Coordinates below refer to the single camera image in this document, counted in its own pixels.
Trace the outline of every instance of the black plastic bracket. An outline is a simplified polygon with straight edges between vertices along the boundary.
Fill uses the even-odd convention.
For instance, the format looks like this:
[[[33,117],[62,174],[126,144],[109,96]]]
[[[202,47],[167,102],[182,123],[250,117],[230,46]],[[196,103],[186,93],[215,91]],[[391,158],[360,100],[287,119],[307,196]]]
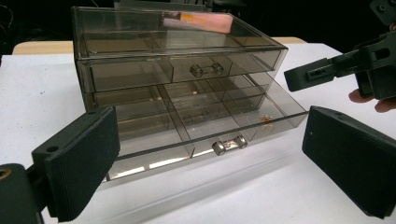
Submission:
[[[396,96],[396,31],[358,45],[349,53],[321,59],[285,72],[290,91],[299,91],[356,74],[361,95]]]
[[[106,178],[120,152],[114,107],[86,113],[32,152],[34,164],[0,166],[0,223],[75,219]]]
[[[367,215],[396,204],[396,140],[338,111],[311,106],[303,152]]]
[[[370,8],[385,25],[396,22],[396,0],[375,0]]]

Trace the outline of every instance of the finger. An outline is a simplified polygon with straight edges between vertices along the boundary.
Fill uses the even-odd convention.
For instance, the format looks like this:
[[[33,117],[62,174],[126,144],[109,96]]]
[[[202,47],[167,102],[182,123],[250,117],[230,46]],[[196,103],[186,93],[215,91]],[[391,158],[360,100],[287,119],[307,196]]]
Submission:
[[[354,90],[348,96],[349,96],[349,99],[352,102],[355,102],[355,103],[367,103],[367,102],[369,102],[369,101],[374,99],[374,96],[370,96],[370,97],[367,97],[367,98],[361,97],[361,94],[359,93],[359,90]]]
[[[393,23],[389,26],[389,30],[390,30],[390,31],[396,30],[396,22],[393,22]]]
[[[396,109],[396,98],[380,100],[375,106],[375,110],[378,113],[385,113],[390,111],[391,109]]]

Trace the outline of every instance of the plastic compartment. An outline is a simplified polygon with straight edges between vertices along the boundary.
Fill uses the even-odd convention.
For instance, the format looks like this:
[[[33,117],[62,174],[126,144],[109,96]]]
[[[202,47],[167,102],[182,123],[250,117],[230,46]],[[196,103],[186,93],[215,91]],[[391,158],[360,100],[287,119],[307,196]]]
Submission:
[[[216,110],[210,107],[206,112],[199,110],[207,105],[219,107],[221,105],[215,106],[215,104],[223,101],[233,100],[235,106],[239,106],[242,111],[257,110],[268,85],[269,83],[258,86],[246,76],[211,78],[119,91],[86,93],[85,101],[90,102],[90,110],[114,105],[118,120],[175,109],[189,123],[188,117],[194,120],[199,117],[199,113],[202,114],[201,116],[216,113]]]
[[[229,14],[88,7],[72,12],[75,59],[85,92],[275,71],[287,50]],[[165,23],[167,15],[184,25]],[[182,19],[210,21],[213,16],[231,18],[230,30],[189,27],[185,24],[192,23]]]
[[[212,147],[218,141],[237,136],[248,142],[263,139],[297,127],[306,116],[307,112],[269,75],[218,79],[194,82],[197,85],[183,83],[179,89],[171,88],[168,92],[172,105],[173,97],[192,96],[195,91],[215,93],[210,84],[219,84],[224,91],[215,93],[214,99],[218,100],[178,108],[170,106],[174,109],[165,113],[123,121],[121,127],[126,127],[124,122],[130,125],[125,131],[120,128],[122,150],[108,180],[213,153]]]

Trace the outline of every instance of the black mechanical arm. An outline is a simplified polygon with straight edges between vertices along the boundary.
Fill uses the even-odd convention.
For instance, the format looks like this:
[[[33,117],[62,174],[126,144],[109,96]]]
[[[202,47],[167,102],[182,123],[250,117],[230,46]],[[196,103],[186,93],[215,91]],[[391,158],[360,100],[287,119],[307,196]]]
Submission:
[[[384,24],[396,22],[395,0],[374,0],[370,7]],[[359,44],[343,55],[286,71],[285,78],[290,91],[299,91],[351,74],[356,76],[362,97],[395,97],[396,30]]]

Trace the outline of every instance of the open drawer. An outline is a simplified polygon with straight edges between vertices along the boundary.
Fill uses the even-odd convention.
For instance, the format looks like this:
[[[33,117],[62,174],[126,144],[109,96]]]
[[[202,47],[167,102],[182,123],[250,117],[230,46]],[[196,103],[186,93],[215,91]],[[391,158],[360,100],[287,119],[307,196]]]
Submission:
[[[210,100],[200,103],[187,95],[186,104],[179,101],[183,97],[174,98],[168,92],[171,97],[162,101],[166,102],[166,109],[119,119],[121,150],[107,180],[207,153],[222,155],[254,140],[296,128],[305,118],[306,111],[270,76],[264,73],[240,77],[244,79],[254,80],[254,87],[265,88],[264,92],[252,94],[252,87],[245,87],[244,93],[244,88],[238,93],[228,91],[235,93],[230,96],[227,91],[210,89]]]

